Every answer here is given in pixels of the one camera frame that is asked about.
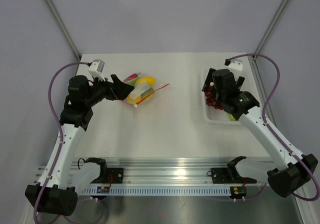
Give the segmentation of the yellow orange top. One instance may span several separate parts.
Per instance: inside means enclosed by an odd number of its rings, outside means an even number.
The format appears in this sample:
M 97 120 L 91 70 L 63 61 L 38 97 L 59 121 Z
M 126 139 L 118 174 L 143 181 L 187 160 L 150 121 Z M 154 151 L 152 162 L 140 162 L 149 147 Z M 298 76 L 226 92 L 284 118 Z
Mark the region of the yellow orange top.
M 136 80 L 134 86 L 137 87 L 143 82 L 147 83 L 150 87 L 153 87 L 156 84 L 157 80 L 152 76 L 143 76 Z

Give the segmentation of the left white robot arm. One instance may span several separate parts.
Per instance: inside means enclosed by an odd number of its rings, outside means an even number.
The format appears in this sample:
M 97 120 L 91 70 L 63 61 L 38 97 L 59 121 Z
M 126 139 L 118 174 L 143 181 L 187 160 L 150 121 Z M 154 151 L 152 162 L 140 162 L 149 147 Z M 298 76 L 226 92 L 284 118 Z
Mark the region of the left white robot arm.
M 29 184 L 25 196 L 38 213 L 70 216 L 78 196 L 91 183 L 111 181 L 107 163 L 102 158 L 89 157 L 76 174 L 69 177 L 76 149 L 93 116 L 93 106 L 103 100 L 123 101 L 134 90 L 113 74 L 112 81 L 88 80 L 76 75 L 69 80 L 68 95 L 58 120 L 58 135 L 45 170 L 36 184 Z

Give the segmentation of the clear zip top bag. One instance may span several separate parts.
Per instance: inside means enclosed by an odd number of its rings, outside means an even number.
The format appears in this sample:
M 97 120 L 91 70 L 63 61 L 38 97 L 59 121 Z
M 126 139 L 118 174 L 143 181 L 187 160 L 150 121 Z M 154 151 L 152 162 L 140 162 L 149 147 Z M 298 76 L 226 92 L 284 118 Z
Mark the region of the clear zip top bag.
M 138 74 L 138 78 L 141 77 L 146 77 L 146 76 L 151 76 L 154 77 L 153 75 L 149 75 L 143 72 L 134 72 Z M 133 86 L 133 91 L 128 95 L 130 96 L 132 99 L 135 99 L 137 96 L 140 96 L 142 93 L 144 93 L 145 91 L 147 91 L 148 89 L 153 89 L 153 91 L 155 92 L 155 95 L 157 93 L 157 91 L 160 91 L 166 87 L 168 87 L 170 84 L 169 83 L 164 83 L 162 81 L 160 81 L 158 78 L 154 77 L 156 79 L 156 83 L 154 86 L 150 87 L 146 82 L 140 83 L 137 87 Z M 144 101 L 143 99 L 138 101 L 136 104 L 130 104 L 127 101 L 123 100 L 123 102 L 134 106 L 135 108 L 139 107 L 142 103 L 145 103 L 146 101 Z

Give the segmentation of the green lime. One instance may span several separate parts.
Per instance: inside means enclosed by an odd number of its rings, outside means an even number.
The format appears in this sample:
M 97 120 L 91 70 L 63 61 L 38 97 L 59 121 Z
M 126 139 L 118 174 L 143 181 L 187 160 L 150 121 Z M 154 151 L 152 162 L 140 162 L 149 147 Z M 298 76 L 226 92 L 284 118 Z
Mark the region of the green lime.
M 135 83 L 137 80 L 138 80 L 137 78 L 129 80 L 128 82 L 126 82 L 126 84 L 131 85 L 131 86 L 135 86 Z

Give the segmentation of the yellow orange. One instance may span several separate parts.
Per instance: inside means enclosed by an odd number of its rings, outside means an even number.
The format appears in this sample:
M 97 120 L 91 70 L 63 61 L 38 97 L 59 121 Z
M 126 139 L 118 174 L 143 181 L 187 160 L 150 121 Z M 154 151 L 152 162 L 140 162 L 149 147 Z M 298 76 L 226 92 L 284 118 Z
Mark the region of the yellow orange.
M 146 90 L 145 92 L 143 92 L 141 95 L 137 96 L 135 99 L 132 99 L 131 96 L 129 95 L 126 99 L 126 101 L 131 104 L 134 105 L 137 102 L 144 100 L 144 101 L 149 101 L 151 100 L 153 97 L 155 96 L 155 92 L 152 88 Z
M 136 80 L 134 86 L 137 87 L 143 82 L 147 83 L 150 87 L 153 87 L 156 84 L 157 80 L 152 76 L 143 76 Z

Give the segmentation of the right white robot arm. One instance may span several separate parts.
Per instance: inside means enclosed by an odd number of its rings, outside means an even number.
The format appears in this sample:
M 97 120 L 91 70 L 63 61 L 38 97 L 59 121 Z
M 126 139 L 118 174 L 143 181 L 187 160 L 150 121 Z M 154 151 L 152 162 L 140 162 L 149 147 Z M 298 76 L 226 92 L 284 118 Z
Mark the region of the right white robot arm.
M 250 92 L 241 90 L 244 81 L 242 76 L 235 79 L 229 69 L 209 68 L 202 91 L 212 94 L 226 113 L 254 135 L 272 158 L 275 169 L 254 175 L 252 169 L 245 173 L 236 163 L 227 169 L 227 177 L 232 182 L 239 182 L 244 176 L 251 176 L 267 182 L 276 194 L 286 198 L 310 180 L 316 181 L 314 172 L 318 160 L 313 154 L 303 154 L 283 136 L 269 121 L 259 101 Z

